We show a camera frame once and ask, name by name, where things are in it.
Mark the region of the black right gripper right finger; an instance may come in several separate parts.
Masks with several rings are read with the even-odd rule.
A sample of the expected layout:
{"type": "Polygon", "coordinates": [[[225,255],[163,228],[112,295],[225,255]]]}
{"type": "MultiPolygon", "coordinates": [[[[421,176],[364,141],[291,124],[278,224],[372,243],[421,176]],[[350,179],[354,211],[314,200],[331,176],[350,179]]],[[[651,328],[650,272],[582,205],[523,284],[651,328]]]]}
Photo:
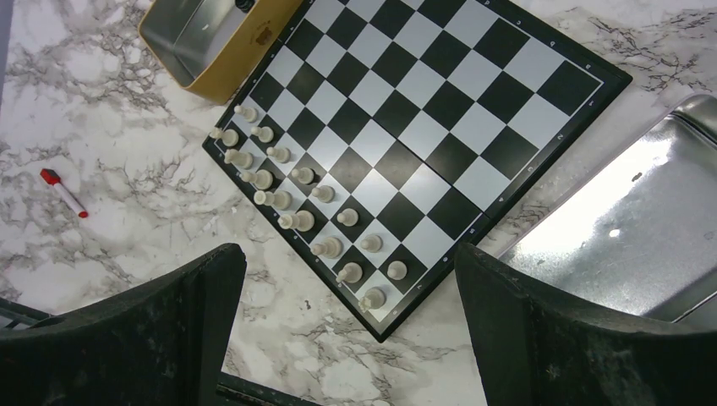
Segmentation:
{"type": "Polygon", "coordinates": [[[472,244],[454,270],[487,404],[715,404],[715,331],[581,299],[472,244]]]}

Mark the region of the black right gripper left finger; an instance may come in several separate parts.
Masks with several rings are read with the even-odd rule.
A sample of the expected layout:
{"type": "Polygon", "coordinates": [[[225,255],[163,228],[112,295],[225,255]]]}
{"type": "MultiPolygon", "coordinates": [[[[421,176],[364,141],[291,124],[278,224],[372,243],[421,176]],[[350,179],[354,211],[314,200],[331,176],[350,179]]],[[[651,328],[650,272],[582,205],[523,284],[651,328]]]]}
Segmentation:
{"type": "Polygon", "coordinates": [[[222,244],[120,294],[1,336],[4,405],[212,405],[247,261],[222,244]]]}

